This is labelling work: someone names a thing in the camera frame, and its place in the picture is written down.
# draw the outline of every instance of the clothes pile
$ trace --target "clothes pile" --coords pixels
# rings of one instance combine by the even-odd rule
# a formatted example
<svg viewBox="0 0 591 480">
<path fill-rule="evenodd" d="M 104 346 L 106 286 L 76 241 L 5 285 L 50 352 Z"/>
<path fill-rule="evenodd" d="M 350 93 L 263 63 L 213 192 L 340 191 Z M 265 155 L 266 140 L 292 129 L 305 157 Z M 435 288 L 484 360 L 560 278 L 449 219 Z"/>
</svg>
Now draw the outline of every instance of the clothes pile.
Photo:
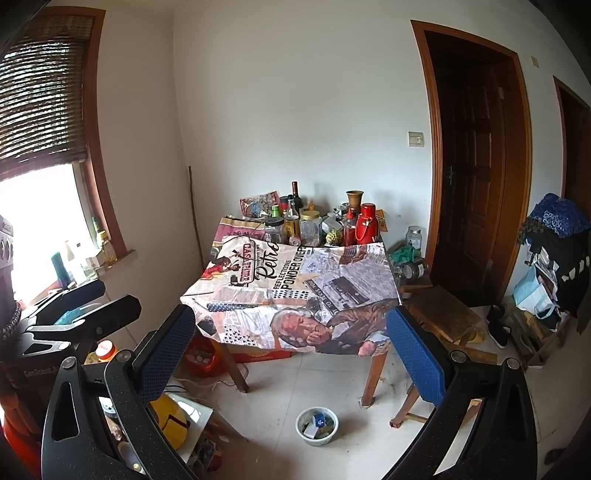
<svg viewBox="0 0 591 480">
<path fill-rule="evenodd" d="M 557 328 L 560 317 L 577 316 L 589 289 L 590 229 L 588 218 L 573 202 L 553 193 L 544 196 L 519 229 L 517 242 L 528 245 L 529 263 L 552 304 L 544 312 L 531 313 L 544 319 L 551 330 Z M 526 277 L 531 279 L 531 273 L 520 283 L 527 281 Z M 548 306 L 548 299 L 543 305 Z"/>
</svg>

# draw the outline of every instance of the white bucket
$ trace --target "white bucket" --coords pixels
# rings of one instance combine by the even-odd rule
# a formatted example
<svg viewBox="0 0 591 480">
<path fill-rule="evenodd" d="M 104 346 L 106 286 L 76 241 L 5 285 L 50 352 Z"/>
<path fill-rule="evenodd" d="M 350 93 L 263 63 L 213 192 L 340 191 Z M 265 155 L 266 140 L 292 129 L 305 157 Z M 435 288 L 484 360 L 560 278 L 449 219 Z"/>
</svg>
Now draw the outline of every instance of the white bucket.
<svg viewBox="0 0 591 480">
<path fill-rule="evenodd" d="M 333 422 L 335 423 L 335 429 L 330 432 L 329 435 L 324 437 L 323 439 L 309 439 L 306 435 L 304 435 L 301 431 L 304 429 L 304 425 L 306 423 L 310 423 L 312 421 L 312 417 L 316 413 L 323 413 L 325 417 L 330 417 Z M 296 420 L 295 420 L 295 430 L 297 434 L 300 436 L 302 440 L 304 440 L 308 445 L 312 445 L 313 447 L 320 447 L 329 443 L 335 436 L 336 431 L 339 429 L 339 418 L 336 416 L 332 410 L 324 407 L 312 407 L 305 409 L 302 413 L 300 413 Z"/>
</svg>

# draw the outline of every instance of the doorway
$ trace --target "doorway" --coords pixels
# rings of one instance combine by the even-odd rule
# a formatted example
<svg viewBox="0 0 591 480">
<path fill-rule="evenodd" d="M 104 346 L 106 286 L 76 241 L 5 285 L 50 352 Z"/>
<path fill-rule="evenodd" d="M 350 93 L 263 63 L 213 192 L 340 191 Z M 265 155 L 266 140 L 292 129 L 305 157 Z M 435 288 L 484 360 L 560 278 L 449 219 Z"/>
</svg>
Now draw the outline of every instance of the doorway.
<svg viewBox="0 0 591 480">
<path fill-rule="evenodd" d="M 444 288 L 493 303 L 515 265 L 527 214 L 531 126 L 517 54 L 459 30 L 413 21 L 433 137 L 426 260 Z"/>
<path fill-rule="evenodd" d="M 554 77 L 562 120 L 562 197 L 591 217 L 591 111 L 589 105 Z"/>
</svg>

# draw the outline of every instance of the white wall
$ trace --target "white wall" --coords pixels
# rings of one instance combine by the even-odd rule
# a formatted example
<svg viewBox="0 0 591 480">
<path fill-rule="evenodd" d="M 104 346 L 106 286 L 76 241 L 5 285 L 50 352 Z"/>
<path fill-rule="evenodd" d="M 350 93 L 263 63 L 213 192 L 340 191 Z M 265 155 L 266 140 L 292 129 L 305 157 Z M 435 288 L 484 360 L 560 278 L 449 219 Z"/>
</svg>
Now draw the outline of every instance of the white wall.
<svg viewBox="0 0 591 480">
<path fill-rule="evenodd" d="M 142 315 L 118 346 L 156 329 L 201 274 L 178 129 L 172 18 L 113 0 L 54 0 L 106 10 L 98 65 L 103 162 L 115 215 L 137 251 L 105 277 L 111 299 L 139 298 Z"/>
<path fill-rule="evenodd" d="M 587 102 L 591 86 L 527 0 L 194 0 L 174 18 L 174 71 L 203 245 L 241 196 L 300 182 L 320 203 L 364 200 L 387 213 L 387 246 L 431 208 L 426 87 L 410 20 L 516 51 L 530 100 L 530 208 L 560 193 L 561 126 L 552 75 Z M 535 68 L 530 56 L 536 56 Z M 425 148 L 408 147 L 408 131 Z M 522 259 L 510 284 L 524 271 Z"/>
</svg>

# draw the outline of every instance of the gold lid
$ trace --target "gold lid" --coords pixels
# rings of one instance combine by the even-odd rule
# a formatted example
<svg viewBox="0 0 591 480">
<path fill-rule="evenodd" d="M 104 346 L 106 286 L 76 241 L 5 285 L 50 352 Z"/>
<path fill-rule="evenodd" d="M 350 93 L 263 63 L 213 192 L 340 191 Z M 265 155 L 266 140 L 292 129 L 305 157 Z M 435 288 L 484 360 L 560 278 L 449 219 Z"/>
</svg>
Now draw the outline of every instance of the gold lid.
<svg viewBox="0 0 591 480">
<path fill-rule="evenodd" d="M 302 220 L 314 220 L 315 218 L 320 218 L 318 210 L 302 210 L 300 212 L 300 219 Z"/>
</svg>

